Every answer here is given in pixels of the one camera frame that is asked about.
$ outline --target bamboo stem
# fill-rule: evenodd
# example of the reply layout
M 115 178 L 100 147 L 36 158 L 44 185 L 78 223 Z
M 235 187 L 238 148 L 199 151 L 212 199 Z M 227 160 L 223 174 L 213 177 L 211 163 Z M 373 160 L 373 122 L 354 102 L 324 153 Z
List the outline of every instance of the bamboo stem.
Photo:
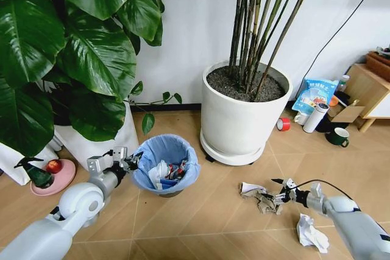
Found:
M 256 78 L 256 72 L 257 72 L 257 69 L 258 69 L 260 58 L 263 55 L 264 50 L 265 50 L 264 43 L 266 41 L 266 37 L 268 35 L 269 29 L 271 28 L 272 23 L 274 22 L 275 16 L 276 16 L 276 14 L 277 14 L 277 12 L 279 10 L 279 7 L 280 7 L 281 3 L 282 3 L 282 0 L 275 0 L 274 6 L 273 6 L 273 8 L 271 10 L 271 14 L 269 15 L 269 18 L 268 18 L 267 26 L 266 26 L 266 28 L 265 28 L 265 30 L 263 32 L 263 35 L 261 36 L 261 40 L 260 40 L 260 43 L 258 44 L 258 48 L 257 48 L 258 49 L 257 50 L 257 57 L 258 57 L 257 60 L 259 60 L 259 61 L 256 61 L 256 64 L 254 66 L 254 72 L 251 74 L 252 79 L 250 80 L 249 88 L 252 88 L 253 85 L 254 85 L 254 81 L 255 81 L 255 78 Z
M 288 18 L 285 27 L 283 28 L 282 34 L 279 37 L 279 40 L 278 40 L 278 42 L 277 42 L 277 44 L 275 46 L 275 49 L 274 49 L 274 51 L 273 51 L 273 53 L 271 55 L 271 58 L 270 58 L 269 63 L 267 65 L 267 67 L 266 67 L 266 70 L 264 71 L 263 76 L 261 77 L 260 83 L 258 84 L 258 87 L 257 87 L 257 90 L 256 90 L 256 95 L 255 95 L 255 100 L 259 98 L 260 90 L 261 90 L 261 87 L 264 84 L 264 81 L 265 81 L 266 77 L 267 77 L 269 68 L 271 67 L 272 62 L 274 61 L 275 55 L 278 52 L 279 47 L 280 47 L 280 45 L 281 45 L 281 43 L 282 43 L 282 41 L 283 41 L 283 39 L 284 39 L 284 37 L 286 35 L 286 33 L 287 33 L 291 23 L 293 22 L 293 20 L 294 20 L 296 14 L 297 14 L 298 9 L 300 8 L 302 2 L 303 2 L 303 0 L 297 0 L 292 13 L 291 13 L 290 17 Z
M 239 22 L 240 10 L 241 10 L 241 0 L 237 0 L 236 15 L 235 15 L 235 19 L 234 19 L 233 36 L 232 36 L 232 46 L 230 48 L 230 60 L 229 60 L 230 74 L 233 71 L 233 66 L 235 66 L 236 59 L 237 59 L 237 56 L 234 55 L 234 52 L 237 52 L 236 48 L 238 47 L 238 42 L 239 42 L 239 38 L 237 36 L 237 33 L 238 33 L 238 26 L 241 26 L 241 22 Z
M 253 59 L 254 53 L 255 53 L 255 44 L 256 44 L 256 37 L 257 37 L 257 22 L 258 22 L 258 16 L 259 16 L 259 12 L 260 12 L 260 4 L 261 4 L 261 0 L 256 0 L 255 20 L 253 22 L 252 38 L 250 40 L 248 61 L 246 64 L 246 70 L 249 72 L 249 74 L 247 74 L 247 79 L 246 79 L 246 93 L 248 93 L 248 91 L 249 91 L 249 82 L 248 81 L 251 79 L 251 72 L 253 71 L 252 59 Z
M 261 15 L 261 20 L 260 20 L 260 26 L 257 30 L 257 36 L 256 36 L 256 41 L 255 41 L 255 47 L 254 47 L 254 59 L 256 60 L 255 62 L 252 61 L 252 64 L 250 65 L 250 72 L 249 72 L 249 75 L 252 76 L 251 79 L 248 79 L 248 83 L 253 84 L 254 82 L 254 79 L 255 79 L 255 76 L 256 76 L 256 72 L 257 72 L 257 69 L 258 69 L 258 60 L 260 60 L 260 57 L 259 56 L 259 45 L 260 45 L 260 36 L 261 36 L 261 30 L 263 29 L 263 26 L 264 26 L 264 22 L 265 22 L 265 19 L 266 19 L 266 16 L 267 16 L 267 12 L 268 12 L 268 8 L 269 8 L 269 3 L 270 3 L 271 0 L 266 0 L 266 3 L 264 5 L 264 9 L 263 9 L 263 13 Z
M 248 0 L 243 0 L 243 11 L 244 11 L 244 24 L 243 28 L 245 29 L 247 26 L 247 13 L 248 13 Z M 245 39 L 245 33 L 243 32 L 241 35 L 241 51 L 239 54 L 239 68 L 241 68 L 241 65 L 243 63 L 243 55 L 244 55 L 244 39 Z
M 285 9 L 286 9 L 286 7 L 287 7 L 288 2 L 289 2 L 289 0 L 286 0 L 285 4 L 283 5 L 283 8 L 282 8 L 282 10 L 281 10 L 281 12 L 280 12 L 280 14 L 279 14 L 279 16 L 278 16 L 278 18 L 277 18 L 277 20 L 276 20 L 274 26 L 273 26 L 271 32 L 269 33 L 268 38 L 267 38 L 267 40 L 266 40 L 266 42 L 265 42 L 265 44 L 264 44 L 264 49 L 267 47 L 269 40 L 271 39 L 272 35 L 274 34 L 275 29 L 276 29 L 276 27 L 277 27 L 277 25 L 278 25 L 280 19 L 282 18 L 283 12 L 285 12 Z
M 249 0 L 249 8 L 248 8 L 246 29 L 245 29 L 244 52 L 243 52 L 243 59 L 242 59 L 242 62 L 240 63 L 240 70 L 239 70 L 239 84 L 240 84 L 240 86 L 242 86 L 243 82 L 244 82 L 244 73 L 245 73 L 245 67 L 246 67 L 246 61 L 247 61 L 247 55 L 248 55 L 249 39 L 250 39 L 250 28 L 252 27 L 252 20 L 254 17 L 254 11 L 253 11 L 254 8 L 255 8 L 255 0 Z

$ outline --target white plant pot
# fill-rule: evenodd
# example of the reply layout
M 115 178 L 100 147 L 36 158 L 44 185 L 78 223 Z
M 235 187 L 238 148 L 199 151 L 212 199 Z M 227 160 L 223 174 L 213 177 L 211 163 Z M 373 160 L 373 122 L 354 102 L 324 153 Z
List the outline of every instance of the white plant pot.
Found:
M 87 140 L 72 126 L 55 125 L 55 136 L 63 143 L 75 159 L 88 170 L 87 159 L 94 155 L 103 155 L 114 146 L 126 146 L 127 153 L 131 154 L 139 146 L 137 133 L 135 131 L 134 121 L 129 105 L 126 103 L 126 116 L 124 124 L 116 134 L 115 139 L 108 141 L 94 142 Z M 112 165 L 112 157 L 105 156 L 105 166 Z
M 293 91 L 289 78 L 271 68 L 272 76 L 286 94 L 270 102 L 243 102 L 214 90 L 206 77 L 214 69 L 228 65 L 221 62 L 207 68 L 202 79 L 202 129 L 200 142 L 214 159 L 231 166 L 253 163 L 263 153 L 278 118 Z
M 58 158 L 57 154 L 51 147 L 51 142 L 35 156 L 43 161 L 31 161 L 30 164 L 42 169 L 50 160 Z M 25 185 L 30 181 L 30 177 L 22 167 L 13 167 L 22 159 L 24 155 L 16 150 L 11 149 L 5 144 L 0 143 L 0 169 L 20 185 Z

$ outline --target tiled floor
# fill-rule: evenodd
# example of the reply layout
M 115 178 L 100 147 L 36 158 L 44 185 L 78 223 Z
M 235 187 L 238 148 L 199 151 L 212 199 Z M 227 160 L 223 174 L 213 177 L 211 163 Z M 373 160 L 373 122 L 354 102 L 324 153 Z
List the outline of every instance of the tiled floor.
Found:
M 142 115 L 133 115 L 138 130 Z M 298 125 L 274 130 L 262 157 L 252 166 L 209 163 L 200 147 L 200 113 L 159 112 L 152 132 L 176 133 L 195 148 L 202 170 L 198 181 L 167 199 L 140 191 L 124 180 L 97 223 L 80 231 L 66 259 L 351 259 L 332 222 L 290 203 L 280 216 L 262 215 L 256 200 L 239 196 L 242 181 L 278 191 L 271 178 L 328 180 L 347 191 L 376 221 L 390 230 L 390 121 L 377 121 L 365 134 L 354 125 L 348 148 L 329 144 L 323 134 L 307 134 Z M 74 183 L 88 174 L 79 168 Z M 337 192 L 323 186 L 327 195 Z M 0 177 L 0 247 L 31 221 L 55 206 L 60 194 L 33 196 L 28 186 Z M 329 253 L 303 247 L 295 230 L 299 213 L 313 216 L 330 240 Z

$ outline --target cardboard box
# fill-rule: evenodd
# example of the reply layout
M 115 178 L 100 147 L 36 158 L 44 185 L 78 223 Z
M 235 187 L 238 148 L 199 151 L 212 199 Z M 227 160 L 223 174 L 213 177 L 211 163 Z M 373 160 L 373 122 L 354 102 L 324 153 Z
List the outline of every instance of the cardboard box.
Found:
M 334 107 L 329 107 L 328 118 L 331 122 L 347 122 L 352 123 L 359 114 L 364 110 L 364 106 L 348 106 L 344 107 L 340 104 Z

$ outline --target white wall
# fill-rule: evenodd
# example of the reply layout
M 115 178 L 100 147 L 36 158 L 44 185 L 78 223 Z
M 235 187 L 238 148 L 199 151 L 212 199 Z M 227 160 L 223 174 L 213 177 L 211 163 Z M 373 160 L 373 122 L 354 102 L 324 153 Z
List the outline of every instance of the white wall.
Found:
M 163 91 L 170 91 L 179 92 L 184 103 L 200 103 L 202 71 L 229 59 L 236 0 L 163 1 L 163 45 L 141 45 L 136 78 L 143 80 L 144 93 L 137 100 L 159 100 Z M 304 0 L 274 60 L 274 67 L 294 84 L 291 99 L 313 58 L 360 1 Z M 290 3 L 289 11 L 295 0 Z M 270 41 L 263 63 L 268 62 L 275 42 L 276 38 Z M 367 51 L 389 43 L 390 1 L 365 0 L 321 53 L 308 77 L 337 79 Z

